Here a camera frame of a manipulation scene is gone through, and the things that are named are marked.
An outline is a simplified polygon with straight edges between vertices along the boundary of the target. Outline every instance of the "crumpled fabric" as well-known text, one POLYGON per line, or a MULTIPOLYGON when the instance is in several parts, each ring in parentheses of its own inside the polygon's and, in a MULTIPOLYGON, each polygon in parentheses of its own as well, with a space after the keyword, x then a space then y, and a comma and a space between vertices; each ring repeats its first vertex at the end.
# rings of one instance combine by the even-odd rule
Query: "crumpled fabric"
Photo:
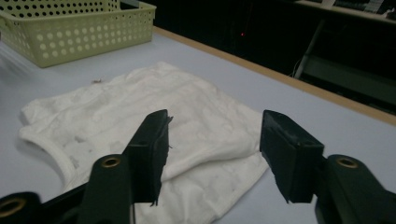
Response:
POLYGON ((22 109, 20 138, 59 165, 66 192, 93 163, 120 154, 146 117, 167 109, 169 153, 158 206, 135 205, 138 223, 211 223, 262 176, 261 113, 216 86, 164 62, 108 82, 36 99, 22 109))

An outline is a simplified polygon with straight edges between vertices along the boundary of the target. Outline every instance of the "brass screw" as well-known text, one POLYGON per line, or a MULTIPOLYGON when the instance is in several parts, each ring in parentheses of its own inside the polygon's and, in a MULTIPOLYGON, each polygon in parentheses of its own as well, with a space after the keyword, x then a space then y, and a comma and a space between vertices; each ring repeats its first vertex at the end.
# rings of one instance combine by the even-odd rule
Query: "brass screw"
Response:
POLYGON ((20 211, 26 205, 23 198, 11 198, 0 203, 0 217, 9 217, 20 211))
POLYGON ((351 168, 351 169, 358 168, 358 164, 355 161, 353 161, 352 159, 347 158, 347 157, 338 158, 337 163, 342 166, 345 166, 347 168, 351 168))
POLYGON ((105 168, 111 168, 119 165, 121 160, 117 157, 110 157, 102 161, 102 166, 105 168))

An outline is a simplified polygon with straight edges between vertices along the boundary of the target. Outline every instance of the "green plastic basket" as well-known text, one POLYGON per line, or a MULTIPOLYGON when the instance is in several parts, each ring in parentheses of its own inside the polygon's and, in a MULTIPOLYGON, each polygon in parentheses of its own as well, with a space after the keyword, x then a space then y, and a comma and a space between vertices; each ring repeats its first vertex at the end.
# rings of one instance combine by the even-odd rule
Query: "green plastic basket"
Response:
POLYGON ((155 6, 120 0, 1 0, 4 43, 48 67, 149 42, 155 6))

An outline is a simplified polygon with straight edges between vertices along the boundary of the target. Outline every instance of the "dark floor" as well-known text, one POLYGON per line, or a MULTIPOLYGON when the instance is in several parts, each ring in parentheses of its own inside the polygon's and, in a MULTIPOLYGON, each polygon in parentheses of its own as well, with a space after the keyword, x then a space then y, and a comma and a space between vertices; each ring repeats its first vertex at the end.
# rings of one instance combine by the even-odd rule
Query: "dark floor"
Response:
MULTIPOLYGON (((285 75, 293 73, 319 22, 326 19, 314 54, 396 80, 396 25, 334 15, 282 0, 145 2, 157 6, 156 26, 285 75)), ((386 104, 370 95, 304 74, 301 80, 396 114, 396 105, 386 104)))

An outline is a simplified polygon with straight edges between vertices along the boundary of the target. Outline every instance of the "table surface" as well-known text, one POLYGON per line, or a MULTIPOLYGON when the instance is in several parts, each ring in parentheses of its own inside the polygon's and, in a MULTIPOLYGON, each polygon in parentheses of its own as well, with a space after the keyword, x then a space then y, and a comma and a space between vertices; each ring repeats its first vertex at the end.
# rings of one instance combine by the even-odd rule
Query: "table surface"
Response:
MULTIPOLYGON (((0 42, 0 198, 34 191, 45 202, 57 196, 63 185, 54 160, 19 139, 23 106, 159 61, 205 78, 259 112, 271 109, 288 115, 326 146, 325 157, 344 154, 359 159, 385 189, 396 192, 396 117, 182 36, 154 30, 149 43, 48 68, 38 68, 0 42)), ((314 205, 315 200, 287 204, 269 169, 216 223, 317 223, 314 205)))

